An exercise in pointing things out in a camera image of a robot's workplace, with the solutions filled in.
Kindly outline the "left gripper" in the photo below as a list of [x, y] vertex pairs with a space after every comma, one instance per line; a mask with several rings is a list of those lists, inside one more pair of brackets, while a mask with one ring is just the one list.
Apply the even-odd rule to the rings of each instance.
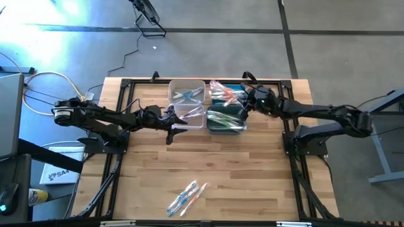
[[165, 115], [162, 115], [162, 109], [158, 105], [151, 105], [137, 110], [135, 116], [141, 129], [166, 131], [166, 145], [172, 144], [175, 134], [187, 132], [187, 129], [172, 128], [174, 124], [187, 124], [185, 120], [177, 117], [173, 107], [169, 107]]

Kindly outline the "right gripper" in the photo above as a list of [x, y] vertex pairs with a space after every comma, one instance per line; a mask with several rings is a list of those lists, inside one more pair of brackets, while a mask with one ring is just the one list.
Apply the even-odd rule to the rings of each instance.
[[276, 95], [271, 88], [258, 85], [257, 87], [250, 87], [246, 90], [239, 101], [244, 103], [244, 108], [241, 110], [241, 120], [248, 118], [250, 111], [257, 111], [263, 115], [272, 117], [281, 117], [281, 104], [282, 99]]

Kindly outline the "green toothbrushes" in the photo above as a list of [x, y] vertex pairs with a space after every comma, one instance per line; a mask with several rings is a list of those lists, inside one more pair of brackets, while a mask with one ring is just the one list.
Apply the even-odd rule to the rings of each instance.
[[206, 125], [207, 129], [214, 133], [237, 134], [247, 129], [247, 126], [237, 121], [215, 122], [209, 120]]

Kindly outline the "clear frosted plastic bin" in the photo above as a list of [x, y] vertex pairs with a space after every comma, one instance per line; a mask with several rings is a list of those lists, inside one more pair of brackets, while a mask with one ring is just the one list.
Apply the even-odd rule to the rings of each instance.
[[[175, 114], [180, 118], [181, 115], [186, 114], [190, 110], [200, 106], [201, 104], [171, 104], [174, 108]], [[186, 121], [187, 124], [174, 124], [172, 128], [187, 129], [187, 130], [200, 130], [205, 125], [205, 112], [202, 116], [192, 118]]]

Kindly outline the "teal plastic bin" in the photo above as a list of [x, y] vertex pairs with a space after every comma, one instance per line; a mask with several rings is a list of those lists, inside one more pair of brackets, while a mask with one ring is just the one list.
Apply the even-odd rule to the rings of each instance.
[[[240, 84], [223, 84], [223, 85], [226, 87], [235, 89], [235, 90], [243, 90], [243, 86]], [[223, 101], [217, 100], [216, 98], [212, 98], [211, 96], [210, 96], [210, 98], [211, 98], [212, 104], [214, 104], [214, 105], [222, 105], [222, 103], [223, 103]]]

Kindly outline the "grey-blue plastic bin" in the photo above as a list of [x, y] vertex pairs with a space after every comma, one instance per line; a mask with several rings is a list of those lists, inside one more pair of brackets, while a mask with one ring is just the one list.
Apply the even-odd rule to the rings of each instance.
[[206, 110], [206, 128], [212, 134], [236, 135], [247, 129], [240, 105], [212, 105]]

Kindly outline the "white plastic bin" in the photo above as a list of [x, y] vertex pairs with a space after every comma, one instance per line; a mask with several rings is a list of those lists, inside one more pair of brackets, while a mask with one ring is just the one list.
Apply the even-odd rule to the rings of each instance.
[[175, 104], [173, 102], [173, 98], [172, 98], [174, 96], [175, 91], [182, 93], [182, 92], [185, 92], [188, 90], [194, 90], [197, 88], [202, 88], [203, 91], [200, 94], [194, 96], [194, 98], [197, 100], [201, 100], [203, 103], [205, 101], [205, 82], [204, 81], [202, 81], [202, 80], [172, 80], [169, 83], [169, 91], [168, 91], [169, 102], [171, 104]]

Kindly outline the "black floor fan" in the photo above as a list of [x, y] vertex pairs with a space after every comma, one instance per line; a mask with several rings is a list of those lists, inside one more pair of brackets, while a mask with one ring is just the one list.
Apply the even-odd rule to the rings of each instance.
[[[128, 0], [132, 6], [135, 14], [134, 25], [139, 30], [143, 37], [165, 37], [167, 31], [160, 25], [160, 17], [150, 0]], [[139, 26], [140, 19], [144, 18], [149, 24], [158, 26], [162, 33], [159, 34], [146, 34]]]

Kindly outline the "white printed box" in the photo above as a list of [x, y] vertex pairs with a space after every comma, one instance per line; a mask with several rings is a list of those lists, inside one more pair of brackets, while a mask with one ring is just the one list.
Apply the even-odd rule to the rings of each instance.
[[[51, 151], [61, 153], [77, 161], [83, 160], [84, 147], [50, 147]], [[59, 168], [46, 163], [40, 178], [41, 185], [71, 184], [75, 183], [79, 173], [67, 169]]]

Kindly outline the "grey metal stand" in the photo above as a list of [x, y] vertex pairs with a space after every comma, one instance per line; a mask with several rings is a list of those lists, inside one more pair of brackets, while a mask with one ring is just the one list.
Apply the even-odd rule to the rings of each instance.
[[[392, 106], [395, 103], [398, 103], [401, 99], [404, 99], [404, 88], [401, 88], [399, 90], [394, 90], [389, 92], [386, 96], [383, 97], [383, 99], [370, 107], [368, 111], [372, 114], [376, 114], [381, 112], [382, 110]], [[389, 182], [393, 180], [401, 180], [404, 179], [404, 171], [400, 172], [392, 172], [388, 161], [386, 159], [386, 155], [384, 153], [383, 146], [381, 144], [381, 140], [379, 136], [382, 134], [381, 132], [376, 132], [376, 128], [374, 128], [374, 132], [376, 135], [371, 136], [371, 139], [375, 145], [379, 160], [381, 162], [381, 166], [384, 170], [384, 173], [381, 175], [376, 175], [374, 177], [371, 177], [368, 179], [370, 185], [374, 185], [376, 183], [381, 183], [381, 182]]]

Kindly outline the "yellow can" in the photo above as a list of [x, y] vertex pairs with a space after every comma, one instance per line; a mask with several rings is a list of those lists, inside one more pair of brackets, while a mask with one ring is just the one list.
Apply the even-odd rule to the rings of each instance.
[[29, 189], [28, 205], [35, 206], [35, 205], [43, 204], [47, 201], [48, 196], [49, 196], [49, 194], [45, 190]]

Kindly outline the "grey monitor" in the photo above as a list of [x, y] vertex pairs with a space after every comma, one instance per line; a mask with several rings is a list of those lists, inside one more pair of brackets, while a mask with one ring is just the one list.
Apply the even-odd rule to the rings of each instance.
[[0, 160], [17, 153], [24, 76], [0, 77]]

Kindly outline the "black side desk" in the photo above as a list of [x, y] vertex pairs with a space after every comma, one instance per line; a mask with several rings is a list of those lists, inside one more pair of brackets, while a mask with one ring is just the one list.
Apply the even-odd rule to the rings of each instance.
[[0, 191], [9, 183], [18, 183], [18, 206], [9, 216], [0, 214], [0, 226], [28, 221], [28, 191], [31, 181], [32, 160], [48, 163], [59, 168], [79, 173], [83, 163], [61, 153], [55, 153], [34, 143], [18, 140], [15, 156], [0, 160]]

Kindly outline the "black computer mouse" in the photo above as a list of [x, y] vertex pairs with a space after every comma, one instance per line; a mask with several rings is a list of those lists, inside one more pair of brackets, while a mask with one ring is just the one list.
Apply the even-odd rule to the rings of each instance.
[[0, 191], [0, 214], [9, 216], [18, 206], [18, 183], [9, 183]]

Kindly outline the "silver metal bracket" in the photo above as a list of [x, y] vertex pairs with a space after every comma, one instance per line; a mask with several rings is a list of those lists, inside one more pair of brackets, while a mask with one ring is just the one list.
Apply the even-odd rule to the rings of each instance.
[[135, 225], [136, 221], [133, 220], [111, 220], [100, 222], [100, 227], [130, 227]]
[[277, 221], [276, 227], [312, 227], [312, 223], [293, 222], [293, 221]]

